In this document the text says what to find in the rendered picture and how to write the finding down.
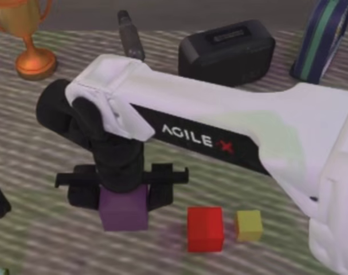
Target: orange trophy cup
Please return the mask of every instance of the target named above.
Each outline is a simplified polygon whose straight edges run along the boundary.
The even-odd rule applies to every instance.
[[[34,46],[32,34],[49,13],[52,0],[48,0],[41,15],[39,0],[0,0],[0,31],[21,37],[26,50],[15,62],[19,76],[26,80],[42,80],[51,76],[57,66],[55,55],[47,49]]]

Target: red block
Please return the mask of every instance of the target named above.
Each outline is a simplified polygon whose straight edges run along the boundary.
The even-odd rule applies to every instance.
[[[224,245],[224,223],[220,207],[188,207],[188,252],[220,252]]]

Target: purple block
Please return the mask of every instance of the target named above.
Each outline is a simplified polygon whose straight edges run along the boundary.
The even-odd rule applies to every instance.
[[[148,229],[148,187],[117,194],[101,186],[99,213],[105,231],[139,231]]]

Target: black box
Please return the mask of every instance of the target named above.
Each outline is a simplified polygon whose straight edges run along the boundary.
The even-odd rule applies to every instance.
[[[258,20],[249,20],[184,38],[179,46],[180,76],[224,86],[262,78],[275,39]]]

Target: yellow cube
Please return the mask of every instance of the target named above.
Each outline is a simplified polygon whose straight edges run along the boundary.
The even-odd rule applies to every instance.
[[[259,241],[263,224],[259,210],[237,211],[235,216],[236,240],[239,242]]]

